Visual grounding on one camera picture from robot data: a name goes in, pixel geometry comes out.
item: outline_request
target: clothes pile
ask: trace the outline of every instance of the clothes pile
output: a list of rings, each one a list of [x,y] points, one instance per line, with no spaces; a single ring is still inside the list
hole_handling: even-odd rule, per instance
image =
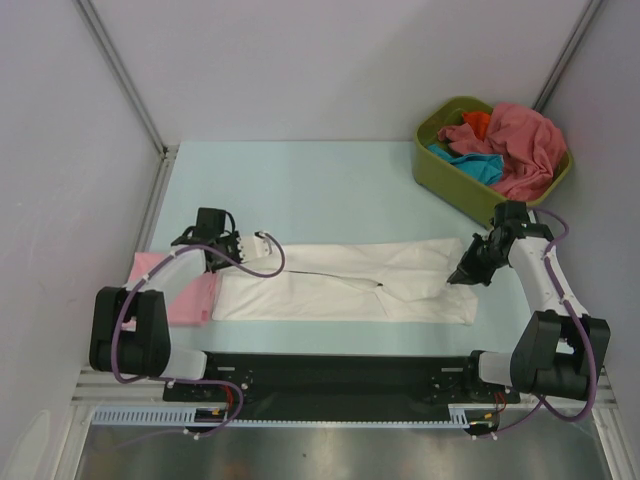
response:
[[[536,200],[549,188],[567,150],[551,120],[513,103],[498,104],[491,115],[464,113],[463,120],[438,132],[438,139],[448,140],[462,156],[453,157],[435,144],[427,148],[511,200]]]

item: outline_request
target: red cloth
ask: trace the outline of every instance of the red cloth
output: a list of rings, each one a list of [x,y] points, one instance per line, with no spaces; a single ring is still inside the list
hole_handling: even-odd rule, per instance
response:
[[[469,112],[462,114],[462,120],[464,123],[468,123],[473,128],[473,133],[476,134],[480,140],[484,140],[487,136],[487,129],[489,128],[489,122],[491,121],[491,115],[484,112]]]
[[[530,108],[500,103],[491,114],[484,141],[468,123],[441,128],[440,141],[467,153],[498,153],[504,159],[502,179],[491,188],[511,200],[536,200],[551,185],[553,172],[567,150],[562,132]]]

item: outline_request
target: metal bracket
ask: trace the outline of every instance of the metal bracket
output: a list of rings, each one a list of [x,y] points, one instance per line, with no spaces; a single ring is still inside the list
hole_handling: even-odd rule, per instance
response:
[[[640,469],[624,430],[619,410],[593,410],[600,442],[613,480],[640,478]]]
[[[224,408],[225,404],[210,404],[207,409]],[[96,409],[93,425],[148,427],[215,427],[216,422],[197,422],[196,412],[205,407],[126,407],[101,406]],[[235,420],[233,427],[318,427],[318,428],[468,428],[462,408],[449,408],[450,420],[425,422],[304,422]]]
[[[607,0],[590,0],[583,10],[582,15],[571,32],[571,35],[569,35],[569,39],[567,40],[562,53],[560,53],[556,64],[553,66],[553,70],[551,70],[544,87],[542,87],[542,90],[538,94],[538,98],[533,104],[532,108],[535,111],[541,112],[549,103],[551,95],[555,92],[558,83],[560,83],[560,79],[578,51],[578,47],[582,44],[582,41],[588,31],[593,26],[597,15],[604,9],[606,3]]]
[[[169,146],[167,147],[167,151],[162,155],[162,161],[158,165],[153,187],[151,188],[151,194],[149,195],[147,207],[145,208],[142,219],[142,225],[138,232],[136,252],[146,252],[151,246],[151,238],[160,214],[160,206],[162,205],[162,200],[169,186],[169,178],[171,177],[171,171],[178,156],[179,148],[178,145]]]
[[[76,5],[78,13],[87,25],[98,49],[100,49],[100,53],[102,53],[102,57],[107,63],[109,70],[113,73],[118,85],[122,88],[124,96],[131,104],[136,116],[142,123],[149,140],[159,154],[164,154],[166,147],[160,137],[160,133],[158,132],[151,115],[149,115],[149,111],[142,101],[140,93],[138,93],[138,89],[134,85],[129,72],[127,72],[113,41],[109,37],[95,5],[93,5],[91,0],[73,0],[73,3]]]
[[[94,411],[95,407],[92,406],[69,407],[66,417],[66,435],[64,441],[60,442],[61,448],[53,480],[68,480],[76,477]]]
[[[96,372],[87,366],[80,372],[80,378],[75,393],[71,399],[72,405],[138,405],[138,406],[202,406],[201,403],[165,402],[162,397],[164,384],[151,380],[140,380],[133,384],[118,383],[110,372]],[[564,398],[548,397],[549,401],[558,408],[580,409],[584,402]],[[510,404],[508,408],[531,409],[538,399],[534,395],[521,395],[520,403]],[[487,403],[450,403],[464,409],[491,409],[495,405],[493,400]],[[611,390],[609,378],[603,369],[598,381],[598,393],[595,409],[617,409],[618,405]]]

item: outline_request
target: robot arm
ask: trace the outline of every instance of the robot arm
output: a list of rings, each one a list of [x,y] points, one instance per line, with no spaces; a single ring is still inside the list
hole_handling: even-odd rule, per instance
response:
[[[587,332],[597,372],[609,343],[607,322],[591,318],[576,300],[558,264],[555,247],[548,248],[553,240],[551,231],[530,220],[526,204],[507,201],[497,205],[493,225],[486,238],[474,235],[449,283],[489,285],[496,269],[511,265],[522,282],[532,317],[513,353],[474,352],[480,380],[514,387],[522,393],[586,400],[589,367],[585,345],[564,300],[569,300]],[[564,292],[563,298],[551,279],[545,257]],[[566,341],[573,352],[558,351],[561,341]]]
[[[231,230],[225,231],[226,217]],[[143,277],[127,309],[124,322],[135,319],[135,330],[122,330],[117,344],[119,371],[153,378],[199,380],[205,375],[207,355],[200,350],[171,344],[167,308],[189,283],[205,271],[216,271],[230,264],[217,255],[192,250],[175,256],[175,251],[188,245],[206,245],[237,263],[270,255],[271,245],[258,234],[240,237],[233,217],[224,210],[201,208],[196,225],[171,244],[170,255]],[[123,287],[105,287],[96,296],[89,362],[94,370],[113,371],[111,348],[118,316],[126,297],[141,279]]]

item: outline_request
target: metal floor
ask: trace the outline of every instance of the metal floor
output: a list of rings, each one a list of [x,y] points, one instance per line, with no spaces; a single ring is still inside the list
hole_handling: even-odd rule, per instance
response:
[[[522,414],[507,412],[503,422]],[[447,430],[229,428],[110,449],[151,431],[91,427],[76,480],[611,478],[593,420],[563,424],[546,412],[498,441]]]

